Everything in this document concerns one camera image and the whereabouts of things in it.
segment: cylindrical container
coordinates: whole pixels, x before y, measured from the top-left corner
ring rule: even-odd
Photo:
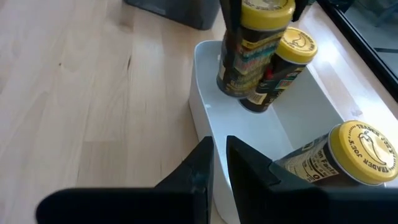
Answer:
[[[305,32],[288,27],[267,66],[266,74],[242,105],[263,112],[284,91],[317,53],[315,41]]]
[[[315,185],[381,185],[398,174],[397,153],[378,130],[347,121],[276,163]]]
[[[242,98],[256,87],[292,18],[294,7],[294,0],[242,1],[241,27],[237,34],[227,31],[223,39],[217,76],[221,91]]]

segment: trader joe's spice jar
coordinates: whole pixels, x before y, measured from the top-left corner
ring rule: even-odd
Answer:
[[[254,112],[263,112],[284,91],[317,53],[315,41],[304,31],[288,27],[263,78],[240,102]]]
[[[378,130],[347,121],[276,163],[316,185],[380,185],[398,174],[397,153]]]
[[[237,34],[227,30],[217,85],[225,94],[245,97],[256,87],[295,9],[294,0],[242,0]]]

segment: label illustration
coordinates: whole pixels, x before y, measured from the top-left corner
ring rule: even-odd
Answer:
[[[390,142],[377,130],[364,124],[355,124],[345,135],[352,155],[368,172],[389,176],[396,168],[397,153]]]

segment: black plastic part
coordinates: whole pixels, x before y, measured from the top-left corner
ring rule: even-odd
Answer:
[[[346,37],[348,42],[353,46],[355,51],[362,57],[366,65],[372,70],[374,75],[384,85],[391,96],[398,102],[398,74],[395,74],[384,61],[378,56],[377,52],[363,39],[362,35],[350,23],[344,15],[352,4],[345,4],[341,7],[329,2],[329,0],[317,0],[322,9],[328,14],[330,19],[336,24],[340,32]]]
[[[38,224],[209,224],[213,196],[213,140],[205,137],[156,187],[66,189],[36,210]]]
[[[208,30],[213,26],[219,0],[123,0],[140,9],[156,13],[187,26]]]
[[[308,5],[309,0],[295,0],[296,9],[293,13],[292,22],[295,22],[300,19],[301,14],[303,13],[304,9]]]
[[[396,223],[397,189],[319,188],[234,136],[226,150],[241,224]]]

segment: yellow lid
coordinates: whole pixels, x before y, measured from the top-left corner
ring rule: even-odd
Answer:
[[[255,30],[287,26],[295,9],[294,0],[242,0],[241,24]]]
[[[288,27],[276,49],[276,54],[293,63],[310,63],[317,54],[317,44],[304,31]]]
[[[360,121],[333,129],[330,147],[337,162],[355,179],[378,185],[398,174],[397,152],[378,130]]]

